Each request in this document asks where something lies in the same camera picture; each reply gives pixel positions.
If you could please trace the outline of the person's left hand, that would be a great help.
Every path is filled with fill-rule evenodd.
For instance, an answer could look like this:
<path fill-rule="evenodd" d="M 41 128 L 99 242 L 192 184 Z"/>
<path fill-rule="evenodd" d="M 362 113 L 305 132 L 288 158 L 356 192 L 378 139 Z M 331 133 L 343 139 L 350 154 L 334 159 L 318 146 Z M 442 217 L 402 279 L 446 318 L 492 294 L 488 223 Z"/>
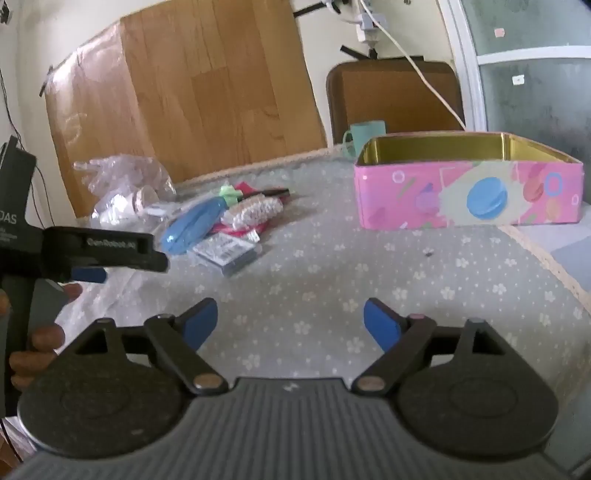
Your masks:
<path fill-rule="evenodd" d="M 48 311 L 48 319 L 42 320 L 29 335 L 27 348 L 10 356 L 11 384 L 20 392 L 48 368 L 57 356 L 56 351 L 65 344 L 64 330 L 55 321 L 63 308 L 82 294 L 83 288 L 78 283 L 69 283 L 60 285 L 59 290 L 60 293 L 52 295 L 55 301 Z"/>

